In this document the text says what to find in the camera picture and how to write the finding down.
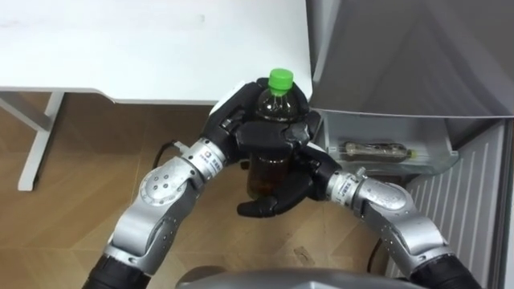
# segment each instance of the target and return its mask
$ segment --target table leg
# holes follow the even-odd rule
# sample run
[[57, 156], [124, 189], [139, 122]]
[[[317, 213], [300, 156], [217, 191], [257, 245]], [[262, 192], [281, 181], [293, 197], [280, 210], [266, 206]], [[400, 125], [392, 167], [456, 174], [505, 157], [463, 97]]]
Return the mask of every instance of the table leg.
[[10, 114], [36, 131], [34, 142], [19, 178], [18, 190], [20, 191], [31, 191], [34, 188], [35, 178], [43, 160], [63, 97], [64, 92], [53, 92], [48, 100], [45, 112], [42, 113], [27, 103], [16, 92], [2, 92], [0, 94], [0, 108], [6, 109]]

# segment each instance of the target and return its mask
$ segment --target fridge drawer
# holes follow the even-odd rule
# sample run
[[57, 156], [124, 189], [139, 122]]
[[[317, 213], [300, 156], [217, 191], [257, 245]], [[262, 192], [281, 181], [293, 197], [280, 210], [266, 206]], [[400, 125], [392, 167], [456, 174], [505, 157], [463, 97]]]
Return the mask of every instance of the fridge drawer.
[[[459, 153], [451, 147], [444, 119], [320, 113], [323, 124], [315, 142], [349, 171], [363, 166], [369, 174], [435, 174], [446, 171], [459, 159]], [[355, 157], [348, 150], [349, 144], [401, 144], [411, 153], [401, 162], [374, 161]]]

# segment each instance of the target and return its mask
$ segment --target white table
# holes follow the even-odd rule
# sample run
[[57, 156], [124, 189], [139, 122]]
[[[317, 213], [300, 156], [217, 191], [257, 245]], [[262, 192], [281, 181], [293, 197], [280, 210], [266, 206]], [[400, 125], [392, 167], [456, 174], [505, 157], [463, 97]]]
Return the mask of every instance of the white table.
[[[18, 183], [32, 190], [64, 92], [121, 104], [214, 104], [286, 67], [312, 94], [298, 0], [0, 0], [0, 107], [38, 131]], [[12, 92], [52, 92], [38, 112]]]

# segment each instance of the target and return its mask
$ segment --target wooden floor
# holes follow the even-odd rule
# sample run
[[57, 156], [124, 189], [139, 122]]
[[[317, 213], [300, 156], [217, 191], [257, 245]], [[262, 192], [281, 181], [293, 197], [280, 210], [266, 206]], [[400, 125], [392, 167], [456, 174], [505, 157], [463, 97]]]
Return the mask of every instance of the wooden floor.
[[[25, 98], [38, 108], [47, 101], [44, 94]], [[67, 95], [39, 183], [21, 193], [34, 132], [0, 109], [0, 287], [81, 287], [158, 148], [171, 139], [192, 144], [209, 110]], [[201, 265], [365, 271], [377, 237], [348, 210], [309, 200], [277, 218], [241, 218], [235, 207], [247, 199], [245, 181], [245, 172], [230, 167], [208, 185], [151, 288], [173, 288]], [[382, 272], [385, 260], [380, 250], [373, 270]]]

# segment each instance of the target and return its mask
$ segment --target green bottle cap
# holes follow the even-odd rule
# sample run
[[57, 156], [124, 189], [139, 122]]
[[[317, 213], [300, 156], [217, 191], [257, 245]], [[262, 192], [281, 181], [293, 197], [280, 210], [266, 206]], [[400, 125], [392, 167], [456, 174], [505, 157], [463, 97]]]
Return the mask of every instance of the green bottle cap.
[[267, 85], [274, 96], [284, 96], [292, 88], [293, 74], [283, 68], [275, 68], [270, 72]]

